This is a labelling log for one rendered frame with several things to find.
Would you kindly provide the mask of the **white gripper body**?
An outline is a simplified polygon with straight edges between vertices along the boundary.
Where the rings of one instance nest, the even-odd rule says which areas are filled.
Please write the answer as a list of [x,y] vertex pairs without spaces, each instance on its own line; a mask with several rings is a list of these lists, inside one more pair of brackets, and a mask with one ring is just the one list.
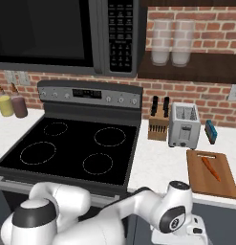
[[184,234],[163,234],[154,229],[151,241],[155,245],[213,245],[205,230],[198,227],[188,227]]

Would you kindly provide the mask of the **wooden cutting board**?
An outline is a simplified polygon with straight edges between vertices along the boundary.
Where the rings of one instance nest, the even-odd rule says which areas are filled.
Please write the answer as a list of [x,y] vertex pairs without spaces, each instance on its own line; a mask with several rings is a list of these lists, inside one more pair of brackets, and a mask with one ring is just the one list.
[[[209,171],[205,157],[221,181]],[[224,153],[188,149],[186,151],[189,183],[194,193],[236,199],[236,185]]]

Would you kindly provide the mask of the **orange carrot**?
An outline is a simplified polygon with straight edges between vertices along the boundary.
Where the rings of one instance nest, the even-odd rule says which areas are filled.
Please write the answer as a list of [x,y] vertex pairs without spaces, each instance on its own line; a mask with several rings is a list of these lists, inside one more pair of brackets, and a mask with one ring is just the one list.
[[210,173],[216,178],[216,180],[221,182],[221,178],[220,178],[219,174],[216,172],[216,170],[210,164],[209,160],[206,157],[202,157],[202,161],[204,162],[204,165],[207,167],[207,169],[210,171]]

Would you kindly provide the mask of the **dark grey cupboard front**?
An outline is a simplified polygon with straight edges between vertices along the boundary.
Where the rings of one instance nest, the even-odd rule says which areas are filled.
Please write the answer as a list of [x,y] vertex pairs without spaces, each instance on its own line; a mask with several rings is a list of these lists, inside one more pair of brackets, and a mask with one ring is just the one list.
[[12,193],[0,190],[0,225],[7,219],[13,210]]
[[213,245],[236,245],[236,210],[194,204],[192,213],[204,220]]

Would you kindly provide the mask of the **silver toaster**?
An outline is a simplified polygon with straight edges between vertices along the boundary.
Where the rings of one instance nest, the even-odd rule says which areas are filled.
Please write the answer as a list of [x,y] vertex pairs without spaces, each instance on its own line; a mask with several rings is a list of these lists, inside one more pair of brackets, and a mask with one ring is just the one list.
[[173,102],[169,115],[168,145],[196,149],[201,131],[195,103]]

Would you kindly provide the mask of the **blue sponge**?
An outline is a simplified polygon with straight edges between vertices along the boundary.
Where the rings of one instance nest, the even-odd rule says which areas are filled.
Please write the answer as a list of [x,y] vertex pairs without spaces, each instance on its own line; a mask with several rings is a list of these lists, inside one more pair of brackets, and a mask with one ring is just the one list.
[[214,145],[217,139],[217,131],[212,123],[211,120],[207,120],[205,122],[205,127],[204,127],[205,134],[209,140],[209,142]]

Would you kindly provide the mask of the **wooden knife block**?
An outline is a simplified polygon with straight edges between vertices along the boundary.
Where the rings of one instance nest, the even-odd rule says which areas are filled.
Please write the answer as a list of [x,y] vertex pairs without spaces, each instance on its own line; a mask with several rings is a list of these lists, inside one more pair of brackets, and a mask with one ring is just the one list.
[[164,110],[159,106],[156,114],[149,117],[148,139],[166,141],[168,125],[169,118],[164,116]]

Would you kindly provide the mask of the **black glass hob stove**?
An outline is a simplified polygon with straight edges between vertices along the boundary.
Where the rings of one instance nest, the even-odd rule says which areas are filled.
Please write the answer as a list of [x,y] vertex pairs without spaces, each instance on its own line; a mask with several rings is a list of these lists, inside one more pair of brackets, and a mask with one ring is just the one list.
[[110,197],[125,194],[139,136],[142,89],[41,80],[37,90],[45,114],[0,159],[0,176],[26,184],[78,186]]

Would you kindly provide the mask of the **clear glass jar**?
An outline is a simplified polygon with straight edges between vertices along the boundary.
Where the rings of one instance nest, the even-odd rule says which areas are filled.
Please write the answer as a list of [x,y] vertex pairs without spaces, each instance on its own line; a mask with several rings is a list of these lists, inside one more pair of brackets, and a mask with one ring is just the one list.
[[152,62],[163,66],[169,59],[172,21],[170,19],[156,19],[152,37]]
[[184,67],[189,62],[193,34],[193,20],[182,19],[176,22],[172,48],[172,64],[174,66]]

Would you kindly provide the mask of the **maroon squeeze bottle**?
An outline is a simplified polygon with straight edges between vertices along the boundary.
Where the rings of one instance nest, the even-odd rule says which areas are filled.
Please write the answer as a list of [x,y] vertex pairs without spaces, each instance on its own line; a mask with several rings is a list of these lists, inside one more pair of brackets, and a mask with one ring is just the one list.
[[28,116],[25,99],[18,93],[14,84],[11,85],[11,104],[17,118],[25,118]]

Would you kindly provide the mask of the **yellow squeeze bottle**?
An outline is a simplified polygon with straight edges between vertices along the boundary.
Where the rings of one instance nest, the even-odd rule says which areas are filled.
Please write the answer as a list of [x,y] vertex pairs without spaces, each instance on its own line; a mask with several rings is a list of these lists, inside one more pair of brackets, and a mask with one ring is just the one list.
[[4,117],[9,117],[13,114],[11,97],[7,95],[0,85],[0,112]]

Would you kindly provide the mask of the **black and steel microwave oven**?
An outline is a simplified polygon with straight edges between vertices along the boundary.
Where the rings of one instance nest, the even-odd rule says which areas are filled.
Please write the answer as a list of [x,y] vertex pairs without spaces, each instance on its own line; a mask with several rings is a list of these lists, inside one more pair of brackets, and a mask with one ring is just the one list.
[[135,77],[147,8],[140,0],[101,1],[104,74],[96,0],[0,0],[0,70]]

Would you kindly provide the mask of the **black handled knife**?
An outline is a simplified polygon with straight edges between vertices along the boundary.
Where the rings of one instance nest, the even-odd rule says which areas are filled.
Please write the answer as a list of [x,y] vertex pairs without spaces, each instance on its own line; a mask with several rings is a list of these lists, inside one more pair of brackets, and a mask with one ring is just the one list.
[[153,104],[151,107],[151,116],[155,116],[157,113],[157,108],[158,108],[158,96],[153,97]]
[[169,97],[165,97],[163,101],[163,116],[168,118],[168,111],[169,111]]

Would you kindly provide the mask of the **grey wall socket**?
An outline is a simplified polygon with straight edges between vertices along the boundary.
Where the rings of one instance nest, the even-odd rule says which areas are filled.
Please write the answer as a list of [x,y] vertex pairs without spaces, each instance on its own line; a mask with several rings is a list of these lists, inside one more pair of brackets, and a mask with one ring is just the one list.
[[8,84],[16,83],[16,76],[14,71],[5,70],[4,73]]
[[18,78],[19,78],[19,83],[21,85],[26,85],[26,86],[30,86],[31,82],[30,82],[30,78],[27,72],[23,72],[23,71],[18,71],[17,72]]
[[231,86],[229,95],[228,95],[228,100],[229,101],[236,101],[236,84],[233,84]]

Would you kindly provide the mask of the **dark wooden wall shelf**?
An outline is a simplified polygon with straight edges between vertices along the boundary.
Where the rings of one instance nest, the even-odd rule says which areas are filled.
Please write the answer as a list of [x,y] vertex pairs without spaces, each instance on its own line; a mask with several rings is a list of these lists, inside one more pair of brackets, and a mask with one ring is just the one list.
[[146,52],[138,78],[236,84],[236,55],[192,53],[185,67],[176,67],[171,60],[156,66]]

